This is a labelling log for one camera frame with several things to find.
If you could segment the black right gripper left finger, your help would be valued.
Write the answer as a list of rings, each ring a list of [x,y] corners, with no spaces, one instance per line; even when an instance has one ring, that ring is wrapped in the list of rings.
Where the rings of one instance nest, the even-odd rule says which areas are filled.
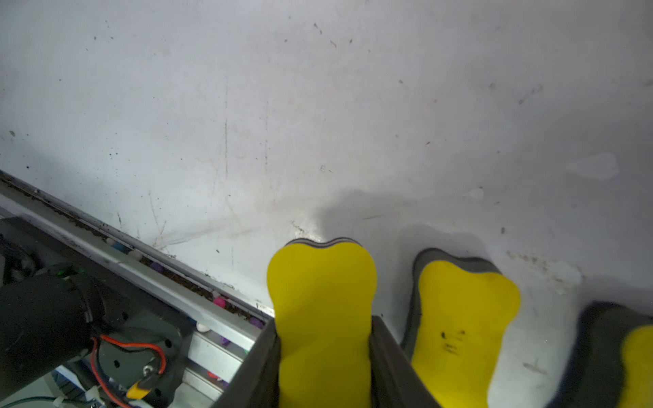
[[[213,408],[278,407],[281,348],[275,321],[270,321]]]

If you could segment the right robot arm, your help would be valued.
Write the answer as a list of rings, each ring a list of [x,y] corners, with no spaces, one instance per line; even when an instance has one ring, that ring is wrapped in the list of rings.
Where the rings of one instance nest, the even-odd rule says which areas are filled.
[[[110,343],[107,262],[75,258],[81,272],[45,274],[1,290],[1,384],[9,394],[83,350]],[[434,407],[382,320],[372,314],[376,268],[359,243],[290,241],[270,261],[275,318],[256,331],[219,407]]]

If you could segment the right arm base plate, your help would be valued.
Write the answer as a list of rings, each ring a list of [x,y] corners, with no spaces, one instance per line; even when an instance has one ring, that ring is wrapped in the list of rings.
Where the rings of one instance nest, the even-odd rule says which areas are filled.
[[[1,222],[1,395],[69,364],[109,401],[139,381],[166,407],[190,320],[27,221]]]

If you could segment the yellow eraser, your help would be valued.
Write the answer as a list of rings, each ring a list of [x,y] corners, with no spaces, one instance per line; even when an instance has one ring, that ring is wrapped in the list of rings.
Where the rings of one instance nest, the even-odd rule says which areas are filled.
[[[401,348],[442,407],[486,407],[520,289],[490,261],[421,251]]]

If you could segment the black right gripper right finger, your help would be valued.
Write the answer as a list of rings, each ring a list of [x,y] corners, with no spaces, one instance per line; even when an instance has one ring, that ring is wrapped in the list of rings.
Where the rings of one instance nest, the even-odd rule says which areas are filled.
[[[369,338],[373,407],[440,407],[379,316]]]

